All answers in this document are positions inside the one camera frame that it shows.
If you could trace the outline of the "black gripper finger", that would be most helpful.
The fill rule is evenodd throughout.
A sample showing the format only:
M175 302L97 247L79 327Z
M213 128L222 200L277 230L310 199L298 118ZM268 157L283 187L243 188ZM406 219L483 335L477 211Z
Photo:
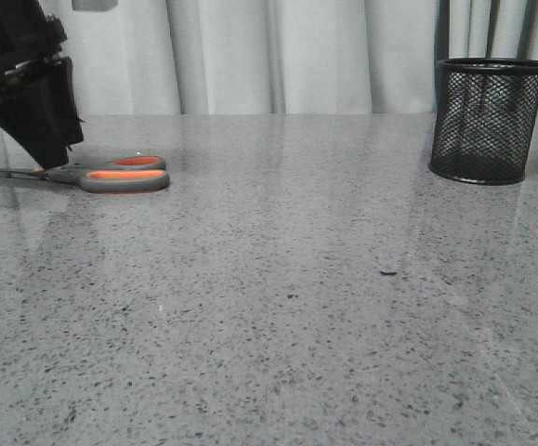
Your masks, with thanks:
M84 140L72 88L72 60L27 66L0 83L0 128L43 168L69 162Z

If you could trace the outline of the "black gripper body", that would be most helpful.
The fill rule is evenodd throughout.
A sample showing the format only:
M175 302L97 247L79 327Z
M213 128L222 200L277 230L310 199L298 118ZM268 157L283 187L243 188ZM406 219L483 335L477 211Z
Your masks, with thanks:
M46 95L69 107L69 69L60 55L67 34L37 1L0 1L0 99L46 82Z

